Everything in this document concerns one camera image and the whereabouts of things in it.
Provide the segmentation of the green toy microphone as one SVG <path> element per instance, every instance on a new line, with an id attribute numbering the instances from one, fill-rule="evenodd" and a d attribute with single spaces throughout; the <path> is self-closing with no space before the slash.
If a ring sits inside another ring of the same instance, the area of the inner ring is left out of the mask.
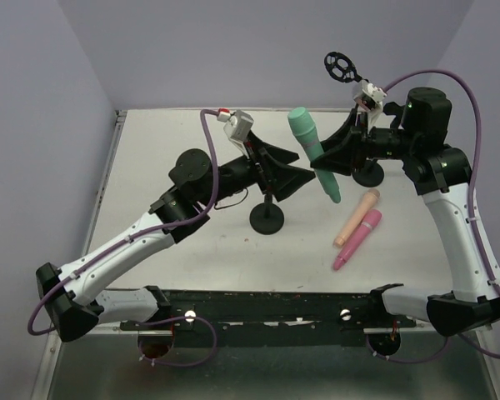
<path id="1" fill-rule="evenodd" d="M 309 111 L 305 107 L 296 107 L 287 115 L 287 121 L 292 135 L 302 146 L 310 162 L 323 155 L 323 147 L 318 137 L 318 130 Z M 315 169 L 318 181 L 323 191 L 333 203 L 339 204 L 342 200 L 340 189 L 332 172 Z"/>

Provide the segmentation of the black round-base clip stand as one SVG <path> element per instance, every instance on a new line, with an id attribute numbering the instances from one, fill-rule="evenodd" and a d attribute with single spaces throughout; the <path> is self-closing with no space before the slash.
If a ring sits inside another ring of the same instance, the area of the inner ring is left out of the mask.
<path id="1" fill-rule="evenodd" d="M 263 202 L 252 209 L 249 222 L 252 229 L 262 235 L 272 235 L 282 229 L 284 214 L 282 209 L 273 203 L 271 193 L 265 194 Z"/>

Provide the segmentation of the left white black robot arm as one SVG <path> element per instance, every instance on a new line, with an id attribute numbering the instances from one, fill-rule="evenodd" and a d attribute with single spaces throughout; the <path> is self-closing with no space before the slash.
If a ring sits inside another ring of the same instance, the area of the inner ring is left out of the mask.
<path id="1" fill-rule="evenodd" d="M 108 291 L 124 273 L 155 253 L 193 235 L 208 222 L 215 203 L 253 185 L 281 202 L 314 179 L 294 166 L 295 152 L 248 134 L 248 155 L 218 167 L 201 149 L 183 152 L 169 172 L 173 185 L 131 227 L 74 262 L 50 262 L 36 271 L 39 297 L 58 336 L 77 340 L 99 324 L 148 323 L 168 316 L 168 302 L 155 287 Z"/>

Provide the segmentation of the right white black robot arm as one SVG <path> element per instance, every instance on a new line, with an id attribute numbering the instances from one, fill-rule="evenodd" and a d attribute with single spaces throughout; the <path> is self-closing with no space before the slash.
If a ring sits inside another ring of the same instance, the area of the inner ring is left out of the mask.
<path id="1" fill-rule="evenodd" d="M 452 104 L 431 87 L 410 90 L 402 107 L 384 103 L 385 97 L 381 88 L 362 82 L 349 119 L 322 141 L 324 152 L 311 166 L 348 176 L 369 160 L 402 161 L 437 226 L 452 289 L 424 294 L 387 287 L 384 309 L 426 321 L 444 337 L 494 323 L 500 320 L 500 269 L 479 220 L 468 158 L 445 142 Z"/>

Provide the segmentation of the black right clip stand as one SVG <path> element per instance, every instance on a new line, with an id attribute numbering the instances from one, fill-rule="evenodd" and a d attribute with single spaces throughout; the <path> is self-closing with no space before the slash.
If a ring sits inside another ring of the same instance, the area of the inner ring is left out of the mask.
<path id="1" fill-rule="evenodd" d="M 382 111 L 386 116 L 393 116 L 390 127 L 369 129 L 367 122 L 367 133 L 363 139 L 368 159 L 377 161 L 376 173 L 374 175 L 352 174 L 354 181 L 366 188 L 375 188 L 383 182 L 384 171 L 378 163 L 379 160 L 401 159 L 408 151 L 409 140 L 405 137 L 405 131 L 400 128 L 404 106 L 396 102 L 388 102 L 383 106 Z"/>

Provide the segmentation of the peach toy microphone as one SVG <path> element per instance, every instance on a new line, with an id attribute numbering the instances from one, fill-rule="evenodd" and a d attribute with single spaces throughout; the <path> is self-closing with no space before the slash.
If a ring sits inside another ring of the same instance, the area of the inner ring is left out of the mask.
<path id="1" fill-rule="evenodd" d="M 378 203 L 379 198 L 380 192 L 376 188 L 371 188 L 362 195 L 352 215 L 334 238 L 332 245 L 335 248 L 341 248 L 348 241 L 366 214 Z"/>

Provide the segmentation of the pink toy microphone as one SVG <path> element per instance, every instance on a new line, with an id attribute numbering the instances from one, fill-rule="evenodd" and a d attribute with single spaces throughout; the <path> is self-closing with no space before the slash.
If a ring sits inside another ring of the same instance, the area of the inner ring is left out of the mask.
<path id="1" fill-rule="evenodd" d="M 340 252 L 333 262 L 332 268 L 338 271 L 344 266 L 352 255 L 358 250 L 359 246 L 380 223 L 382 214 L 377 209 L 371 209 L 354 229 L 353 233 L 340 246 Z"/>

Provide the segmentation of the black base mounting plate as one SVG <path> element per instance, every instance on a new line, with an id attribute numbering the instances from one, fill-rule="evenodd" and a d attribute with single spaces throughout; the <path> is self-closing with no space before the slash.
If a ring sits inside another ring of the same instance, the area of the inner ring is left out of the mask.
<path id="1" fill-rule="evenodd" d="M 364 332 L 388 333 L 416 323 L 384 311 L 374 293 L 227 292 L 158 289 L 161 306 L 146 326 L 123 331 L 151 338 L 169 330 L 178 348 L 361 346 Z"/>

